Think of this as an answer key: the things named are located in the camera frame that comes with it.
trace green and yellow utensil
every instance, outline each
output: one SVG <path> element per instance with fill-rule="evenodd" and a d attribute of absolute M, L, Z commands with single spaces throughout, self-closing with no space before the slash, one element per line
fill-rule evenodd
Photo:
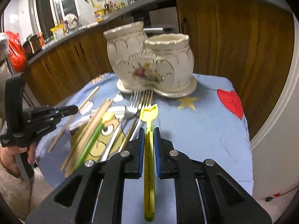
<path fill-rule="evenodd" d="M 144 218 L 148 222 L 155 218 L 155 161 L 152 122 L 157 116 L 157 104 L 141 109 L 140 118 L 147 123 L 144 141 Z"/>
<path fill-rule="evenodd" d="M 114 117 L 114 113 L 113 112 L 106 112 L 103 117 L 101 122 L 98 124 L 98 126 L 96 127 L 95 131 L 93 132 L 92 136 L 90 137 L 84 151 L 82 152 L 79 160 L 76 163 L 75 169 L 77 169 L 78 167 L 81 166 L 81 164 L 84 162 L 84 160 L 86 159 L 88 153 L 90 152 L 90 150 L 92 149 L 96 139 L 98 138 L 98 136 L 100 135 L 102 129 L 104 128 L 104 125 L 107 121 L 112 120 L 112 118 Z"/>

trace ceramic base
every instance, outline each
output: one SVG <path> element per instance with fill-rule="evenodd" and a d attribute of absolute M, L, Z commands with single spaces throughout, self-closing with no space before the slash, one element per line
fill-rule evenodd
<path fill-rule="evenodd" d="M 175 99 L 175 98 L 182 98 L 184 96 L 190 95 L 191 93 L 193 93 L 195 91 L 196 86 L 197 86 L 197 80 L 195 79 L 195 77 L 192 76 L 188 87 L 186 89 L 183 89 L 182 91 L 178 91 L 178 92 L 162 92 L 161 90 L 159 90 L 153 86 L 142 87 L 139 89 L 140 90 L 153 90 L 156 94 L 159 94 L 162 97 Z M 133 89 L 125 88 L 120 79 L 117 81 L 116 87 L 122 93 L 132 93 L 132 90 L 133 90 Z"/>

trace red plastic bag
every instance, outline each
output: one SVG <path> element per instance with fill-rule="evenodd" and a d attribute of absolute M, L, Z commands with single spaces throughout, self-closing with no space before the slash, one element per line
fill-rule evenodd
<path fill-rule="evenodd" d="M 6 31 L 5 33 L 9 37 L 8 53 L 11 63 L 13 64 L 16 72 L 20 72 L 23 70 L 27 62 L 25 50 L 21 46 L 20 35 L 11 31 Z"/>

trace silver screw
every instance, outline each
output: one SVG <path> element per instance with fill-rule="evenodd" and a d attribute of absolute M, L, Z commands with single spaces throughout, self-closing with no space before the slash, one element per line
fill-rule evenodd
<path fill-rule="evenodd" d="M 213 166 L 215 164 L 215 161 L 213 159 L 207 159 L 205 162 L 208 166 Z"/>
<path fill-rule="evenodd" d="M 129 151 L 122 151 L 121 152 L 121 156 L 123 156 L 123 157 L 128 156 L 128 155 L 130 155 Z"/>
<path fill-rule="evenodd" d="M 91 167 L 95 162 L 93 160 L 87 160 L 86 162 L 84 162 L 84 165 L 86 167 Z"/>
<path fill-rule="evenodd" d="M 171 151 L 169 152 L 169 154 L 170 154 L 171 156 L 177 156 L 177 155 L 178 155 L 178 151 L 177 151 L 177 150 L 171 150 Z"/>

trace finger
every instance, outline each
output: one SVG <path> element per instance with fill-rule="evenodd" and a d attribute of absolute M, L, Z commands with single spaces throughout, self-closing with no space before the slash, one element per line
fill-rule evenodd
<path fill-rule="evenodd" d="M 29 146 L 29 150 L 28 150 L 28 158 L 27 158 L 27 161 L 29 163 L 35 163 L 35 143 L 32 143 L 30 146 Z"/>
<path fill-rule="evenodd" d="M 24 147 L 24 148 L 20 148 L 18 146 L 7 147 L 7 152 L 10 155 L 16 155 L 16 154 L 24 153 L 26 151 L 27 151 L 27 147 Z"/>

